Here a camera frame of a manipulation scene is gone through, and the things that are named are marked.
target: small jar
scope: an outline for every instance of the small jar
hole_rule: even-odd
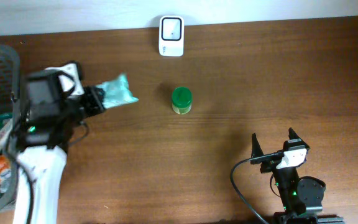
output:
[[[187,114],[191,110],[193,96],[185,87],[176,88],[172,93],[172,109],[177,114]]]

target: white wall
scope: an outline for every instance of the white wall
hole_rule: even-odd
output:
[[[358,0],[0,0],[0,35],[358,16]]]

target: teal cloth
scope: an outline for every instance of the teal cloth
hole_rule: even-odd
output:
[[[138,102],[138,98],[132,96],[125,73],[120,74],[115,80],[104,82],[96,87],[104,90],[103,106],[106,109],[128,103]]]

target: green bottle cap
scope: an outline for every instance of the green bottle cap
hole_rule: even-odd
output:
[[[186,108],[192,101],[191,91],[185,87],[176,88],[172,93],[172,104],[177,108]]]

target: wood grain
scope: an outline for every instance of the wood grain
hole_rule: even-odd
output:
[[[180,58],[160,56],[157,37],[157,29],[0,37],[23,73],[77,60],[85,85],[126,72],[140,98],[88,120],[91,134],[68,155],[58,223],[253,218],[229,171],[250,156],[252,133],[273,152],[289,127],[311,146],[299,175],[327,184],[323,214],[358,223],[358,17],[189,26]],[[194,96],[183,116],[170,108],[177,86]],[[282,211],[269,177],[249,164],[234,177],[266,216]],[[11,212],[0,214],[11,222]]]

